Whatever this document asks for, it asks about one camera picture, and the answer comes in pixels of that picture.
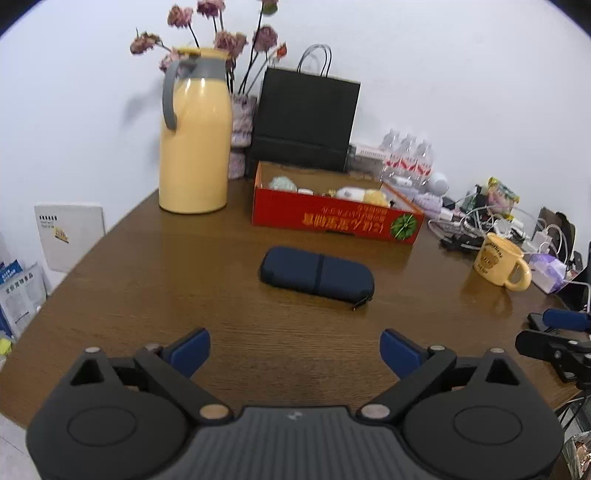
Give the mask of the navy blue zip pouch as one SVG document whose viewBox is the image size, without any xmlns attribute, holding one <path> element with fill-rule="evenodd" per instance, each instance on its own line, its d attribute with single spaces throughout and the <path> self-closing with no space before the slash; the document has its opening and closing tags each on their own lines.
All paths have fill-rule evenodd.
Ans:
<svg viewBox="0 0 591 480">
<path fill-rule="evenodd" d="M 367 304 L 375 293 L 375 280 L 362 263 L 301 249 L 270 248 L 259 266 L 267 285 L 328 298 L 352 305 Z"/>
</svg>

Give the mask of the black phone on table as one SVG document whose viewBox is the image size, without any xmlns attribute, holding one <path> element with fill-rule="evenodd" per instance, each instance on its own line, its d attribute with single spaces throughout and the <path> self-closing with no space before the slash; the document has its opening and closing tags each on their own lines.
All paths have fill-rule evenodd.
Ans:
<svg viewBox="0 0 591 480">
<path fill-rule="evenodd" d="M 550 333 L 554 330 L 553 327 L 548 326 L 544 320 L 543 315 L 540 313 L 530 313 L 527 316 L 528 327 L 531 330 L 539 331 L 542 333 Z"/>
</svg>

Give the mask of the black tablet stand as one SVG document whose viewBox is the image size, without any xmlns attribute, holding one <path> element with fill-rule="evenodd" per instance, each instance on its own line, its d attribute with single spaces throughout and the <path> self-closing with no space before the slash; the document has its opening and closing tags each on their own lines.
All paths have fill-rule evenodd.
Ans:
<svg viewBox="0 0 591 480">
<path fill-rule="evenodd" d="M 570 310 L 590 311 L 590 255 L 587 255 L 586 267 L 560 290 L 558 296 Z"/>
</svg>

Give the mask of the purple tissue pack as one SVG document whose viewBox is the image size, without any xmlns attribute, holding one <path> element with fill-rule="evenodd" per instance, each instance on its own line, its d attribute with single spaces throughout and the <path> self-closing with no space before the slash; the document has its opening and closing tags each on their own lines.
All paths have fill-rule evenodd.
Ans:
<svg viewBox="0 0 591 480">
<path fill-rule="evenodd" d="M 565 283 L 566 265 L 550 254 L 534 253 L 529 258 L 532 282 L 545 294 L 558 291 Z"/>
</svg>

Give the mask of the yellow bear mug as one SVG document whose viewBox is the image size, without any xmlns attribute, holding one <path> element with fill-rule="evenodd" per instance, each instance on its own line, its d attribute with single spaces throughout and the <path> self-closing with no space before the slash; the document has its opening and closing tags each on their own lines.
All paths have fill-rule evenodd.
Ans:
<svg viewBox="0 0 591 480">
<path fill-rule="evenodd" d="M 486 235 L 473 269 L 489 283 L 514 292 L 523 292 L 532 283 L 523 250 L 496 233 Z"/>
</svg>

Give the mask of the colourful snack packet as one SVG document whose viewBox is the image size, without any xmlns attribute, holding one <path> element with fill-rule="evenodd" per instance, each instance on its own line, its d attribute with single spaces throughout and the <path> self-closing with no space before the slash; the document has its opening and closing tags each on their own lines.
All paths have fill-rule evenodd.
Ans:
<svg viewBox="0 0 591 480">
<path fill-rule="evenodd" d="M 487 206 L 494 214 L 512 217 L 513 207 L 520 197 L 496 177 L 490 177 L 487 184 Z"/>
</svg>

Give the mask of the yellow white plush toy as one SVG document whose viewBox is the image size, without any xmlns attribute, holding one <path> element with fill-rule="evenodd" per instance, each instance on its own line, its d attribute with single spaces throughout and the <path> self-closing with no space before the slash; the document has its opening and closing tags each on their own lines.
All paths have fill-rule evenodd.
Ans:
<svg viewBox="0 0 591 480">
<path fill-rule="evenodd" d="M 386 208 L 390 207 L 386 194 L 383 191 L 376 189 L 346 186 L 339 188 L 338 190 L 330 189 L 325 195 L 339 200 L 365 203 Z"/>
</svg>

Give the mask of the white round gadget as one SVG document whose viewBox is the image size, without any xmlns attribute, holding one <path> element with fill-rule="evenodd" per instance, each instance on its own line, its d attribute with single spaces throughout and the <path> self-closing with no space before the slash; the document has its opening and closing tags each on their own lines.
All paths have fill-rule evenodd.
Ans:
<svg viewBox="0 0 591 480">
<path fill-rule="evenodd" d="M 436 196 L 444 196 L 450 188 L 447 176 L 441 172 L 433 172 L 427 182 L 428 191 Z"/>
</svg>

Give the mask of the right water bottle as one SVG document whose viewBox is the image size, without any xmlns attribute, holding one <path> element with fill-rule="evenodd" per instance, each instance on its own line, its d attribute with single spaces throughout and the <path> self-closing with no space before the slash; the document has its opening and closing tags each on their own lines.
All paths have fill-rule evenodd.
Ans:
<svg viewBox="0 0 591 480">
<path fill-rule="evenodd" d="M 416 182 L 422 185 L 429 180 L 433 170 L 432 144 L 428 141 L 423 141 L 417 147 L 415 157 L 417 159 L 415 168 Z"/>
</svg>

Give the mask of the middle water bottle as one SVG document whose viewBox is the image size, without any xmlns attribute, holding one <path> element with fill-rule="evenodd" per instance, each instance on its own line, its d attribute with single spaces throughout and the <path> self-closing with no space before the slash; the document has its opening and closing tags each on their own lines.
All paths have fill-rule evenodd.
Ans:
<svg viewBox="0 0 591 480">
<path fill-rule="evenodd" d="M 401 142 L 401 146 L 398 150 L 400 157 L 400 175 L 411 181 L 415 180 L 416 166 L 418 162 L 415 154 L 416 140 L 417 138 L 414 135 L 408 134 Z"/>
</svg>

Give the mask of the left water bottle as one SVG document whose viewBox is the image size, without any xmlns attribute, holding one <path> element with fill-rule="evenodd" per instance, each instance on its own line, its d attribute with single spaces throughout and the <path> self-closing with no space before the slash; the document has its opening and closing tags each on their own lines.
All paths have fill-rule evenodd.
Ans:
<svg viewBox="0 0 591 480">
<path fill-rule="evenodd" d="M 381 180 L 398 176 L 401 173 L 400 155 L 398 149 L 401 144 L 401 134 L 398 130 L 390 129 L 380 144 L 379 149 L 386 155 L 383 161 Z"/>
</svg>

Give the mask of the pale green ceramic item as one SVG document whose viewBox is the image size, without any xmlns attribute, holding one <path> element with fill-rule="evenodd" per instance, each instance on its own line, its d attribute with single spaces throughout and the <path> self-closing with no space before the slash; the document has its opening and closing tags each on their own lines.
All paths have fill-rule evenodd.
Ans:
<svg viewBox="0 0 591 480">
<path fill-rule="evenodd" d="M 298 188 L 294 181 L 287 176 L 276 176 L 270 180 L 267 188 L 276 191 L 297 192 Z"/>
</svg>

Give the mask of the purple textured vase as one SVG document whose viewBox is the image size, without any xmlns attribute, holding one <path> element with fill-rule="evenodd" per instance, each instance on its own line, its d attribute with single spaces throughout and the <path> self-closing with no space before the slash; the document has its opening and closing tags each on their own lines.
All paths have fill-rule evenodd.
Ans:
<svg viewBox="0 0 591 480">
<path fill-rule="evenodd" d="M 228 179 L 235 180 L 245 176 L 246 150 L 252 144 L 253 119 L 256 115 L 256 96 L 230 96 L 232 109 L 232 132 L 230 136 L 230 154 Z"/>
</svg>

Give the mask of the black paper bag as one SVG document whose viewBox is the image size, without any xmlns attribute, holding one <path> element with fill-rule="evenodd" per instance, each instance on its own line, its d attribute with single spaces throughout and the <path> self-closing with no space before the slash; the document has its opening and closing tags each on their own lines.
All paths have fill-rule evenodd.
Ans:
<svg viewBox="0 0 591 480">
<path fill-rule="evenodd" d="M 245 176 L 259 162 L 335 172 L 346 170 L 361 84 L 329 76 L 332 48 L 308 47 L 301 60 L 321 51 L 325 64 L 318 75 L 270 67 L 263 77 L 253 120 L 252 142 L 245 157 Z"/>
</svg>

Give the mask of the dried pink flowers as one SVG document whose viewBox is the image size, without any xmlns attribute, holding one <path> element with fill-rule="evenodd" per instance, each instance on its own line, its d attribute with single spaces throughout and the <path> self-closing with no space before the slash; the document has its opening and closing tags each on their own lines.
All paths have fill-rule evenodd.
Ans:
<svg viewBox="0 0 591 480">
<path fill-rule="evenodd" d="M 228 54 L 225 62 L 225 83 L 229 93 L 248 95 L 263 71 L 287 56 L 287 44 L 280 43 L 280 35 L 273 26 L 263 23 L 264 19 L 279 11 L 279 2 L 259 1 L 259 17 L 256 29 L 250 37 L 242 32 L 230 32 L 225 28 L 225 8 L 225 1 L 197 1 L 195 7 L 173 4 L 168 11 L 166 23 L 170 28 L 188 30 L 193 41 L 192 46 L 200 48 L 201 44 L 193 30 L 193 17 L 197 15 L 211 21 L 214 32 L 212 47 Z M 247 67 L 242 82 L 238 83 L 238 59 L 245 53 L 246 48 L 249 48 Z"/>
</svg>

